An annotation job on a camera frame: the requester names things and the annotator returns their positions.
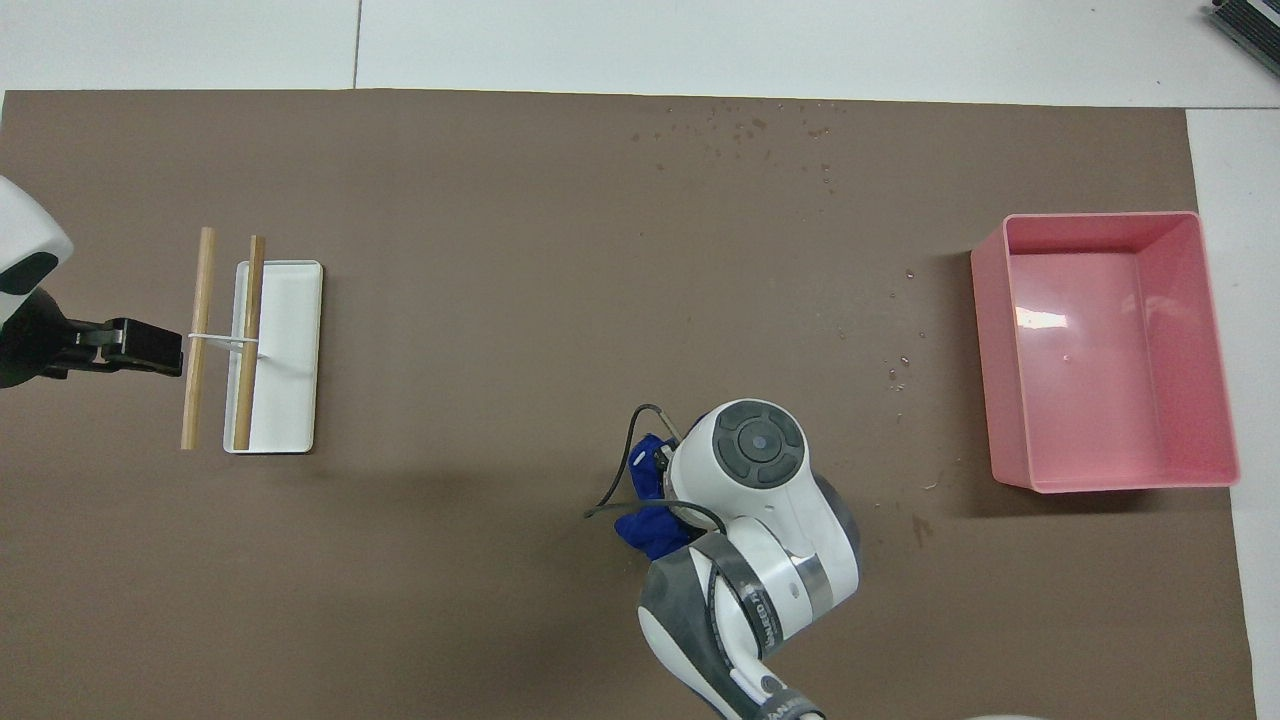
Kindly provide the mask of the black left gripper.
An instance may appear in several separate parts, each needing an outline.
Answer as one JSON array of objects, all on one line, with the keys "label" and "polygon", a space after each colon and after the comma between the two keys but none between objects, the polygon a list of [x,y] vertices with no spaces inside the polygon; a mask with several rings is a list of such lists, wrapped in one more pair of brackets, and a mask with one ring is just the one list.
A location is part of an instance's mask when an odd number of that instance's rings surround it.
[{"label": "black left gripper", "polygon": [[165,328],[136,320],[113,318],[105,361],[100,346],[83,343],[83,333],[104,329],[100,323],[67,318],[54,297],[36,290],[0,329],[0,389],[36,378],[65,379],[69,372],[146,372],[182,377],[183,337]]}]

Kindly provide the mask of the blue cloth towel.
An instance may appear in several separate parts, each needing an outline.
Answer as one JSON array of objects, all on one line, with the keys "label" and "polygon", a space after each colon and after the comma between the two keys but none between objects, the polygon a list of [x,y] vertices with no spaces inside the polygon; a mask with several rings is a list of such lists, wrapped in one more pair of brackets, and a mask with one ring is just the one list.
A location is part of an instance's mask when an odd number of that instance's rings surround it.
[{"label": "blue cloth towel", "polygon": [[[645,434],[630,451],[626,470],[640,500],[663,498],[657,451],[666,442]],[[667,507],[641,507],[621,514],[613,523],[616,534],[632,548],[657,561],[689,546],[701,533],[680,521]]]}]

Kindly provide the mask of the white towel rack base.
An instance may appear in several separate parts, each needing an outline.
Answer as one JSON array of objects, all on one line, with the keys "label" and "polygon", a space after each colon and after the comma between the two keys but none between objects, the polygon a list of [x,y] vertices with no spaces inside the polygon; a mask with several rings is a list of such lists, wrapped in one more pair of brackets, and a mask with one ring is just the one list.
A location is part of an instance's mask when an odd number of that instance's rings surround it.
[{"label": "white towel rack base", "polygon": [[306,454],[314,447],[324,268],[315,260],[266,260],[259,318],[248,446],[236,446],[244,299],[250,264],[236,268],[223,450]]}]

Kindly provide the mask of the brown table mat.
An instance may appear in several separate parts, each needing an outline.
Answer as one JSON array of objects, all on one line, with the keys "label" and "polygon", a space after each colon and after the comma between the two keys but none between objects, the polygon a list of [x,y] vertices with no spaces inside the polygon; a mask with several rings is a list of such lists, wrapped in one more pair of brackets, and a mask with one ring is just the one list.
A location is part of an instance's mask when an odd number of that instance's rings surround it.
[{"label": "brown table mat", "polygon": [[[639,405],[608,462],[623,133],[730,99],[8,92],[67,315],[186,329],[205,225],[215,332],[252,234],[325,286],[310,454],[223,452],[219,348],[191,452],[178,379],[0,389],[0,720],[710,720],[643,638],[644,556],[582,512]],[[1197,206],[1180,110],[882,104],[938,126],[927,215],[968,261],[1015,213]],[[867,573],[773,669],[833,720],[1253,717],[1229,493],[996,482],[970,318],[954,538],[878,566],[817,468]]]}]

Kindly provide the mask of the pink plastic bin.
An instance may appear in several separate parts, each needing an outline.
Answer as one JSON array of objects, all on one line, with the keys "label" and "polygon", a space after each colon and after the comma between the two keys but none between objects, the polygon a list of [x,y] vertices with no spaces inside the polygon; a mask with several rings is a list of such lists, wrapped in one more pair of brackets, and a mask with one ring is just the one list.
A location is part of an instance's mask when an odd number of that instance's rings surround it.
[{"label": "pink plastic bin", "polygon": [[1012,214],[970,264],[997,482],[1041,495],[1238,483],[1198,214]]}]

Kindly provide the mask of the dark striped device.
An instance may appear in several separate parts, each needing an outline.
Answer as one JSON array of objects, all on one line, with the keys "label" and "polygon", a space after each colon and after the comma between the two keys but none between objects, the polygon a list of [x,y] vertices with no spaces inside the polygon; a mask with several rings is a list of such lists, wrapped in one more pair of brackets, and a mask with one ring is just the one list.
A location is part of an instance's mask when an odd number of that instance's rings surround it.
[{"label": "dark striped device", "polygon": [[1210,0],[1208,14],[1231,37],[1280,54],[1280,0]]}]

